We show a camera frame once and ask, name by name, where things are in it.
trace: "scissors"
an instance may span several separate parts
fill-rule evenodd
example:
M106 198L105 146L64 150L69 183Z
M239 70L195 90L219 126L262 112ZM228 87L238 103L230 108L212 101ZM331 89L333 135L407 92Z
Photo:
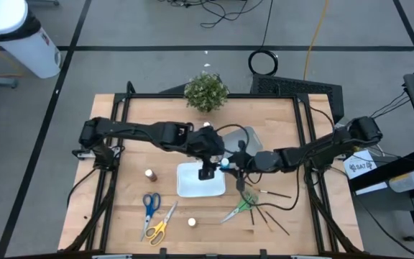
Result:
M144 235L149 238L149 244L151 246L159 245L159 243L162 242L165 236L165 227L167 226L167 222L169 222L170 217L172 216L172 213L175 211L175 208L178 204L178 201L176 201L173 205L170 211L167 213L167 216L165 216L164 220L159 222L155 227L150 227L147 229L147 231L144 233Z
M144 218L144 226L142 235L140 236L140 241L143 241L144 233L147 231L152 215L161 206L161 195L159 195L158 193L153 193L152 195L145 194L143 196L143 205L147 208L147 216Z
M249 204L255 204L258 201L258 196L255 196L249 192L246 192L245 199L249 202ZM224 223L228 221L229 219L234 217L239 212L252 209L252 206L250 206L249 204L246 203L245 200L243 200L243 198L241 198L241 201L239 202L239 204L237 204L236 208L232 212L227 214L226 217L220 221L220 223Z

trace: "blue-handled scissors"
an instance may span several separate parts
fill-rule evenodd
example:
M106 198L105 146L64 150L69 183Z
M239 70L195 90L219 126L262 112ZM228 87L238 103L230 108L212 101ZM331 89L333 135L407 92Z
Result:
M144 226L142 235L140 236L140 241L143 241L144 234L147 231L148 225L150 224L152 215L161 206L161 195L159 195L158 193L145 194L143 196L143 204L147 208L147 216L144 218Z

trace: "wooden table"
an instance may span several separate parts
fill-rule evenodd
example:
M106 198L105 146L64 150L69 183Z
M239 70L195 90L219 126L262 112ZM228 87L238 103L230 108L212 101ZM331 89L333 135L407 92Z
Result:
M96 95L91 112L92 117L109 117L112 94ZM310 95L310 105L330 114L326 95ZM303 124L305 115L300 105ZM193 108L186 108L183 99L131 99L129 122L152 124L158 121L192 122L195 128L203 122L212 122L214 127L229 123L251 126L258 134L265 150L278 147L300 146L296 127L293 102L289 99L229 99L219 111L201 114ZM321 137L331 132L331 125L322 114L313 112L316 135ZM306 139L309 139L305 128ZM249 212L242 212L233 219L220 224L239 202L235 179L226 175L226 193L219 197L187 199L177 195L176 168L180 163L192 162L179 153L166 153L145 142L125 140L126 150L121 157L121 166L116 187L116 196L108 237L107 253L159 253L161 247L169 254L247 254L256 255L266 249L269 255L306 254L316 255L316 239L306 186L303 183L303 168L300 169L300 198L296 207L288 212L266 206L265 209L290 233L285 234L274 222L272 231L254 209L252 225ZM75 181L79 181L92 168L93 160L80 161ZM341 162L334 167L343 170ZM158 180L151 183L144 171L151 168ZM354 207L345 176L336 171L325 174L328 196L334 220L351 239L362 249ZM70 200L59 248L68 246L91 216L91 208L96 192L98 173L81 184ZM260 202L272 202L289 207L296 194L296 173L266 174L257 184L268 191L276 191L292 196L285 199L269 194L260 194ZM164 218L175 201L178 206L170 219L166 237L159 246L151 247L147 240L139 241L144 222L145 208L142 197L148 192L158 192L162 196L160 209L153 216L150 226ZM198 225L188 226L188 219L194 217ZM98 223L94 247L98 247L102 222ZM325 250L330 250L326 225L321 218L321 228Z

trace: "yellow cable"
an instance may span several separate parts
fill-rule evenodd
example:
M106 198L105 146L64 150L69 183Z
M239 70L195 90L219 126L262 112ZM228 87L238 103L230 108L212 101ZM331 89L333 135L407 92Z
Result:
M5 59L12 66L12 68L15 69L18 73L18 74L4 74L4 75L0 75L0 76L16 76L16 77L22 77L23 76L23 70L12 59L8 58L6 55L1 53L1 51L0 51L0 57Z
M325 13L327 12L328 7L328 0L325 0L325 5L323 6L321 18L319 19L319 23L317 24L316 32L314 32L313 40L311 40L308 52L306 53L306 62L305 62L305 72L303 74L303 80L306 80L306 71L308 70L309 65L309 55L311 50L313 49L314 43L316 42L317 34L319 33L319 29L321 28L323 18L325 18Z

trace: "green-handled scissors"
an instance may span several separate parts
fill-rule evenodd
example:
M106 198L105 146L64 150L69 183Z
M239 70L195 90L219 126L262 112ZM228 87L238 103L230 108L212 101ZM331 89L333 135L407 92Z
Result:
M247 199L249 203L251 204L257 203L258 196L253 195L249 192L246 192L244 195L245 195L245 199ZM248 205L248 203L246 203L245 200L241 198L241 201L239 202L237 207L232 212L230 212L228 215L226 215L226 217L222 219L220 223L223 223L227 221L228 219L231 219L232 217L234 217L234 215L238 214L239 212L243 212L245 210L250 210L250 209L252 209L252 206Z
M144 233L144 236L149 239L149 244L151 246L159 245L159 243L162 242L165 236L165 227L167 226L167 222L169 222L170 217L173 214L173 211L175 211L175 208L178 204L178 201L176 201L173 205L170 211L167 213L167 216L165 216L164 220L159 222L154 227L150 227L147 229L147 231Z

